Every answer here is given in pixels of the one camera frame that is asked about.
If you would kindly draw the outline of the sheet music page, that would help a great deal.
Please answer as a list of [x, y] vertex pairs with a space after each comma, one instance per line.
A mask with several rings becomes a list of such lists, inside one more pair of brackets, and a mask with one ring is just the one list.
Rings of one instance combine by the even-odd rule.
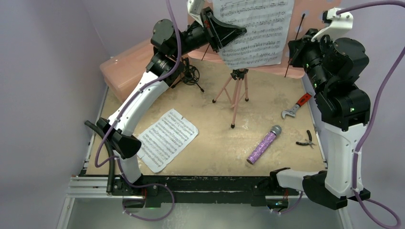
[[195, 125], [171, 109], [138, 136], [142, 145], [137, 155], [153, 173], [159, 173], [198, 133]]
[[247, 32], [219, 51], [231, 69], [280, 64], [294, 9], [293, 0], [214, 0], [220, 21]]

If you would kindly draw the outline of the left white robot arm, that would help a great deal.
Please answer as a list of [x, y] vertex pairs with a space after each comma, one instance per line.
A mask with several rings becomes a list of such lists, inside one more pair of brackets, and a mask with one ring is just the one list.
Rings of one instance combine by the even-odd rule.
[[115, 150], [113, 159], [119, 161], [122, 177], [126, 180], [124, 189], [130, 195], [137, 195], [142, 190], [139, 180], [142, 174], [136, 158], [142, 143], [133, 136], [133, 131], [155, 100], [183, 71], [181, 57], [206, 44], [219, 52], [246, 32], [243, 26], [217, 19], [210, 7], [202, 9], [198, 19], [185, 31], [178, 29], [173, 15], [156, 22], [150, 39], [153, 56], [138, 86], [111, 117], [99, 118], [96, 123], [102, 138], [100, 145]]

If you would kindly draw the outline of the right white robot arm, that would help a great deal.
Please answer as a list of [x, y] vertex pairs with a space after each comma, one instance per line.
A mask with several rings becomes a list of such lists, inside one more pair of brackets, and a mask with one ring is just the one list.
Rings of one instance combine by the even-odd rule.
[[309, 29], [300, 39], [289, 41], [289, 65], [302, 68], [315, 91], [314, 99], [329, 132], [328, 167], [319, 172], [289, 167], [270, 172], [268, 188], [280, 194], [286, 188], [304, 192], [324, 207], [337, 210], [348, 200], [369, 200], [362, 184], [360, 139], [370, 120], [371, 101], [355, 84], [369, 63], [364, 46], [351, 38], [314, 37]]

